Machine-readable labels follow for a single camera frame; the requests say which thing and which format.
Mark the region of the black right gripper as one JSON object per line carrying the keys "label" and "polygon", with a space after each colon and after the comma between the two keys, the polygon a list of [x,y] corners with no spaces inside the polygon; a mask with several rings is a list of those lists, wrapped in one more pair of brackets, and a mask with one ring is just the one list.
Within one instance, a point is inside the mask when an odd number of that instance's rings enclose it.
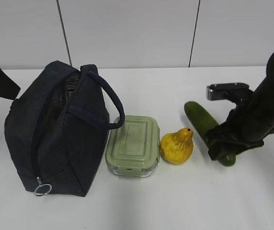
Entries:
{"label": "black right gripper", "polygon": [[264,145],[264,138],[274,133],[274,102],[257,91],[245,90],[235,96],[236,108],[226,122],[204,126],[208,154],[213,161],[236,156]]}

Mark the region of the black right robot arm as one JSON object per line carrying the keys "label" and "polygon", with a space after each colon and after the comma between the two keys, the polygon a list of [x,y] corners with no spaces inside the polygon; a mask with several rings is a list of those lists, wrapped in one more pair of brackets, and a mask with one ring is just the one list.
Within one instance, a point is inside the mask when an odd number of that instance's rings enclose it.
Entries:
{"label": "black right robot arm", "polygon": [[224,123],[206,132],[212,160],[263,146],[264,138],[274,134],[274,52],[266,77],[254,91],[245,83],[212,84],[207,86],[206,97],[236,104]]}

